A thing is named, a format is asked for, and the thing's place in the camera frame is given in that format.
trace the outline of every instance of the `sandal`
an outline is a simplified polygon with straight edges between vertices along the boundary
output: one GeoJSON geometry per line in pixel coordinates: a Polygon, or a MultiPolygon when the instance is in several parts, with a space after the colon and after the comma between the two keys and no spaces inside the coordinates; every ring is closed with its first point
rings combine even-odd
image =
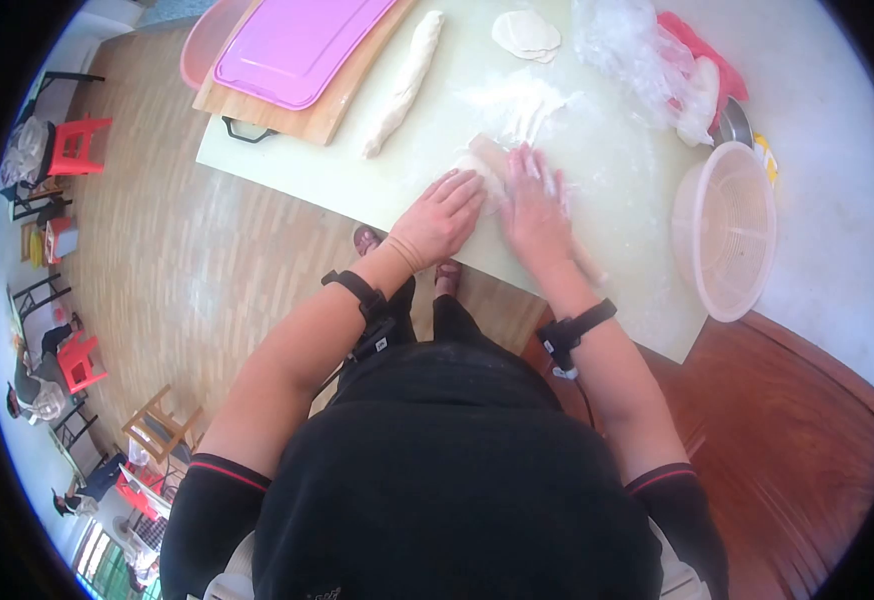
{"type": "Polygon", "coordinates": [[[434,284],[436,284],[437,280],[441,278],[447,278],[450,281],[450,288],[452,290],[450,295],[456,297],[457,292],[460,290],[460,279],[463,276],[464,265],[456,260],[447,258],[443,262],[437,264],[437,268],[434,271],[434,284]]]}
{"type": "Polygon", "coordinates": [[[365,257],[374,244],[379,246],[383,243],[376,231],[365,224],[360,225],[353,233],[353,247],[361,257],[365,257]]]}

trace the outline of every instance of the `white plastic basket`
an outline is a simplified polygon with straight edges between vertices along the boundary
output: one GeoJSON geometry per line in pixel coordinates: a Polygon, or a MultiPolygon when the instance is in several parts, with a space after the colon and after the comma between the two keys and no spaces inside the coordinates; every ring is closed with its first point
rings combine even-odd
{"type": "Polygon", "coordinates": [[[753,149],[727,142],[687,171],[671,242],[681,277],[711,317],[736,321],[756,304],[774,259],[777,212],[753,149]]]}

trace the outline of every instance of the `wooden cabinet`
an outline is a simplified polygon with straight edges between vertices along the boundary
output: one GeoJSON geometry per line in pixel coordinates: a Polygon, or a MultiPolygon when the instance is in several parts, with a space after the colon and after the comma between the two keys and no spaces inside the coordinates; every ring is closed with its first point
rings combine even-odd
{"type": "MultiPolygon", "coordinates": [[[[809,598],[874,500],[874,389],[755,313],[708,320],[683,365],[641,351],[707,491],[731,598],[809,598]]],[[[536,339],[523,356],[587,423],[536,339]]]]}

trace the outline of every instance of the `foot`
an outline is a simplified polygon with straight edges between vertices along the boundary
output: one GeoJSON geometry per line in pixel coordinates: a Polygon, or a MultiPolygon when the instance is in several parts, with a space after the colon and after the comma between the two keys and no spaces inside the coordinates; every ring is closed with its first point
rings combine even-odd
{"type": "Polygon", "coordinates": [[[381,241],[380,236],[365,224],[360,225],[353,233],[353,246],[361,257],[379,246],[381,241]]]}
{"type": "Polygon", "coordinates": [[[460,289],[460,277],[464,274],[464,266],[456,260],[446,259],[437,265],[437,272],[434,277],[434,283],[437,287],[436,296],[439,298],[443,295],[448,295],[452,298],[457,297],[457,290],[460,289]]]}

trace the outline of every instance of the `dumpling wrapper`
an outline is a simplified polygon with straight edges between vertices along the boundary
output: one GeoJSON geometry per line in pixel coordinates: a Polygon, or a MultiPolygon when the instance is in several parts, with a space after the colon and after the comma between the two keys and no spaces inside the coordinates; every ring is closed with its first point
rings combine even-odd
{"type": "Polygon", "coordinates": [[[543,60],[549,63],[561,44],[561,35],[556,27],[543,20],[533,10],[504,12],[493,21],[491,38],[514,56],[528,60],[543,60]]]}

